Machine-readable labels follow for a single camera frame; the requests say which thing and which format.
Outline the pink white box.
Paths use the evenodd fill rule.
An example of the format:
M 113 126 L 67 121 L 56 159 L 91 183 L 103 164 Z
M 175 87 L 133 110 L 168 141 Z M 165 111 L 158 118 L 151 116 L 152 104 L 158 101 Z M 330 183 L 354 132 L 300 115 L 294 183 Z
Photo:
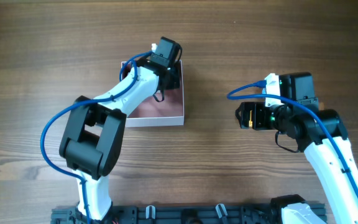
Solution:
M 144 100 L 126 119 L 127 128 L 153 126 L 183 126 L 185 122 L 185 99 L 182 60 L 175 65 L 180 87 L 164 91 L 165 99 L 157 102 L 152 96 Z

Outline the yellow round gear toy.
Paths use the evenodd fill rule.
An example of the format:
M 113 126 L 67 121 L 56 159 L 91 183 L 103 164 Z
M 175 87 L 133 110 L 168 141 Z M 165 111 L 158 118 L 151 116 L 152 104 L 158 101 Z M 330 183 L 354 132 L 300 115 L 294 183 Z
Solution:
M 249 128 L 253 129 L 253 124 L 254 124 L 254 115 L 253 115 L 253 110 L 250 110 L 250 115 L 249 115 Z

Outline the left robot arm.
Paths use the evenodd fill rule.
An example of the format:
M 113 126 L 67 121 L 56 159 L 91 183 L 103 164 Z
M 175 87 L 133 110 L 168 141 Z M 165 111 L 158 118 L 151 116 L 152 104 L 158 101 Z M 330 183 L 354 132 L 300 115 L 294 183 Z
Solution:
M 93 99 L 76 99 L 59 153 L 79 176 L 77 222 L 109 220 L 112 200 L 108 175 L 121 153 L 126 119 L 147 98 L 161 102 L 166 90 L 180 86 L 176 65 L 182 53 L 179 43 L 162 37 L 151 51 L 132 57 L 122 66 L 115 87 Z

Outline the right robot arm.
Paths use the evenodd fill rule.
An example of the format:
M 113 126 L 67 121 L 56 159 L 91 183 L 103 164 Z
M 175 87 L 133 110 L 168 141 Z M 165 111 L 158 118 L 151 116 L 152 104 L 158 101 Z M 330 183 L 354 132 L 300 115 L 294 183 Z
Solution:
M 242 129 L 274 130 L 296 141 L 316 172 L 337 223 L 358 223 L 358 168 L 347 129 L 335 110 L 320 110 L 309 72 L 277 75 L 227 94 L 241 100 Z

